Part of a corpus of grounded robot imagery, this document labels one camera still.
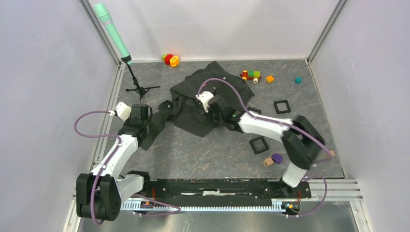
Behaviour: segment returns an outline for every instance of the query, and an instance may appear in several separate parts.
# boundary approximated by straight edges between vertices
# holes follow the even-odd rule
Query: gray marble floor
[[[143,100],[154,112],[157,106],[171,99],[169,89],[184,80],[185,76],[198,69],[203,69],[209,62],[181,62],[177,67],[164,63],[135,63],[132,69],[141,86],[160,85],[153,89]],[[247,81],[255,93],[248,106],[261,109],[262,114],[278,118],[295,118],[296,115],[307,117],[313,126],[325,138],[329,149],[334,149],[333,138],[326,121],[322,105],[314,86],[312,76],[303,60],[256,60],[256,61],[220,61],[219,64],[229,73],[239,75],[243,70],[259,70],[263,77],[273,75],[275,81],[268,84],[260,81],[255,84]],[[302,77],[302,83],[295,84],[295,77]],[[138,103],[135,92],[126,92],[132,86],[131,75],[125,71],[122,79],[118,102],[128,105]],[[290,113],[278,115],[273,102],[287,99],[292,109]],[[110,132],[117,133],[122,126],[119,118],[114,118]],[[148,151],[138,149],[128,160],[122,173],[130,170],[149,172],[151,178],[279,178],[290,162],[283,145],[275,140],[266,139],[270,150],[255,155],[249,140],[258,137],[255,134],[231,132],[227,129],[215,129],[205,138],[192,135],[172,123],[168,123],[156,138]],[[114,141],[107,143],[106,152]],[[265,167],[263,160],[273,154],[284,156],[281,165]],[[321,152],[319,159],[326,158]],[[318,164],[310,175],[325,177],[343,177],[339,159]]]

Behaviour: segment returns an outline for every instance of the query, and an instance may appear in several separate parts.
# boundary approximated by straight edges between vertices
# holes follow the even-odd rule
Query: teal toy block
[[[300,76],[298,76],[297,78],[295,78],[295,83],[296,84],[300,84],[302,82],[302,78]]]

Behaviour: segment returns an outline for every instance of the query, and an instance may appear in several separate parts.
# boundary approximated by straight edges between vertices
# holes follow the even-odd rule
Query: white wall
[[[410,227],[409,10],[408,0],[348,1],[312,64],[377,232]]]
[[[116,68],[79,1],[5,1],[0,21],[0,231],[59,232],[95,143],[73,123],[106,106]]]
[[[104,2],[134,60],[306,58],[337,0]]]

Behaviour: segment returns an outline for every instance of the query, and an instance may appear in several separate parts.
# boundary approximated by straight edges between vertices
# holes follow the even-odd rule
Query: red toy block
[[[165,57],[165,59],[164,59],[165,64],[171,65],[171,62],[170,62],[169,60],[170,60],[173,56],[174,56],[174,55],[172,55],[172,54],[168,54],[168,55]]]

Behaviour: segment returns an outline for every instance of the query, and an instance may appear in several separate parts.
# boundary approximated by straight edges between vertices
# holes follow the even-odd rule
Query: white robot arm
[[[291,188],[299,185],[320,148],[309,139],[299,139],[298,134],[289,126],[297,126],[315,136],[323,142],[323,138],[317,133],[306,118],[298,116],[297,119],[280,119],[257,115],[255,119],[253,112],[236,112],[227,102],[219,96],[213,96],[210,92],[204,92],[203,96],[197,96],[202,102],[205,111],[213,117],[213,121],[221,122],[231,131],[242,133],[255,133],[275,139],[284,144],[291,163],[288,166],[281,181]],[[98,180],[100,191],[96,191],[94,208],[96,218],[114,220],[119,212],[121,203],[131,197],[134,193],[145,191],[144,183],[149,181],[149,175],[144,172],[132,171],[121,181],[118,176],[124,168],[127,160],[138,149],[139,144],[146,138],[148,109],[152,108],[145,104],[134,104],[132,107],[120,102],[116,106],[115,114],[124,120],[124,125],[119,131],[121,144],[116,153],[105,158],[89,174],[81,174],[77,178],[77,214],[80,217],[89,218],[91,185],[96,174],[103,168]],[[110,149],[111,154],[117,147],[116,142]]]

